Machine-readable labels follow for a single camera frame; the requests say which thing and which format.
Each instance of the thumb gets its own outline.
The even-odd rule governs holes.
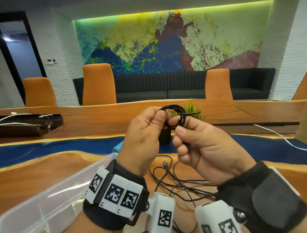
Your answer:
[[[175,134],[183,141],[197,147],[204,147],[205,140],[202,132],[196,132],[195,130],[189,130],[181,126],[177,126]]]
[[[158,111],[149,124],[150,130],[154,131],[159,136],[164,126],[165,120],[166,112],[163,110]]]

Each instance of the wrist strap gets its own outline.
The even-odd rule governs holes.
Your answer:
[[[85,197],[86,216],[96,225],[114,231],[126,224],[136,224],[147,204],[149,192],[143,177],[112,160],[106,169],[100,167],[97,170]]]
[[[306,203],[261,161],[218,191],[217,200],[245,213],[252,233],[289,232],[306,216]]]

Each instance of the tangled cable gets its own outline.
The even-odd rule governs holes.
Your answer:
[[[181,198],[182,200],[186,201],[186,202],[192,202],[194,207],[196,208],[196,204],[195,204],[195,201],[199,201],[199,200],[202,200],[202,199],[205,199],[205,198],[208,198],[210,200],[213,200],[215,201],[215,193],[212,193],[212,192],[208,192],[208,191],[204,191],[204,190],[201,190],[201,189],[198,189],[198,188],[193,188],[193,187],[188,187],[184,184],[199,184],[199,185],[203,185],[203,186],[215,186],[211,183],[208,183],[207,180],[182,180],[182,179],[179,179],[175,173],[175,167],[176,165],[178,164],[179,161],[177,161],[174,166],[173,166],[173,172],[171,172],[169,169],[171,168],[172,164],[173,164],[173,158],[171,156],[168,156],[168,155],[158,155],[157,157],[168,157],[171,159],[171,162],[170,164],[168,165],[168,163],[166,161],[163,162],[163,167],[155,167],[153,169],[153,171],[149,170],[152,178],[157,182],[157,186],[155,188],[155,192],[157,191],[158,187],[161,186],[163,187],[164,189],[166,189],[167,191],[169,191],[169,196],[171,196],[171,194],[174,194],[176,196],[178,196],[179,198]],[[160,178],[158,179],[156,176],[155,176],[155,170],[156,169],[164,169],[165,170],[165,174]],[[169,175],[171,178],[173,178],[174,180],[177,181],[178,184],[169,184],[169,183],[166,183],[163,181],[163,179]],[[179,189],[184,189],[189,198],[190,199],[185,199],[184,197],[182,197],[181,195],[179,195],[178,193],[174,192],[174,189],[175,188],[179,188]],[[199,198],[196,198],[196,199],[193,199],[190,195],[190,192],[198,195],[198,196],[201,196]],[[185,233],[183,232],[179,227],[178,225],[176,224],[175,220],[173,220],[174,222],[174,225],[173,225],[173,229],[178,232],[178,233]],[[195,227],[193,228],[192,231],[190,231],[189,233],[193,233],[196,229],[197,229],[197,225],[198,223],[196,223]]]
[[[173,105],[166,105],[164,107],[162,107],[160,110],[163,110],[165,111],[166,109],[172,109],[174,110],[175,112],[177,112],[179,115],[180,115],[180,120],[178,121],[177,125],[174,127],[174,126],[170,126],[167,122],[165,122],[165,126],[167,126],[167,128],[171,128],[172,130],[175,130],[175,128],[177,126],[184,126],[185,125],[185,118],[186,116],[190,116],[190,115],[193,115],[193,114],[198,114],[200,112],[195,112],[195,113],[186,113],[185,112],[185,109],[180,106],[180,105],[177,105],[177,104],[173,104]]]

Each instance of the black wrist strap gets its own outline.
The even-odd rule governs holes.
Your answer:
[[[146,181],[143,177],[139,177],[127,169],[125,169],[123,166],[118,164],[116,160],[112,160],[109,165],[106,168],[110,174],[112,175],[118,175],[121,176],[127,180],[130,180],[134,183],[137,183],[141,186],[143,186],[143,190],[140,194],[140,197],[138,199],[138,202],[135,206],[135,209],[133,211],[133,220],[130,220],[128,218],[119,216],[117,214],[114,214],[108,210],[105,210],[101,207],[99,207],[99,203],[106,192],[107,186],[102,186],[100,190],[98,191],[97,196],[94,199],[94,203],[90,204],[87,200],[83,203],[83,210],[86,216],[94,222],[96,225],[107,229],[107,230],[121,230],[124,228],[126,224],[134,226],[141,214],[141,212],[144,210],[148,197],[149,197],[149,191],[147,189]]]
[[[306,203],[261,161],[218,191],[217,200],[245,213],[252,233],[289,232],[306,216]]]

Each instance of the doorway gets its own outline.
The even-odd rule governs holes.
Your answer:
[[[47,75],[24,11],[0,14],[0,49],[25,103],[22,80]]]

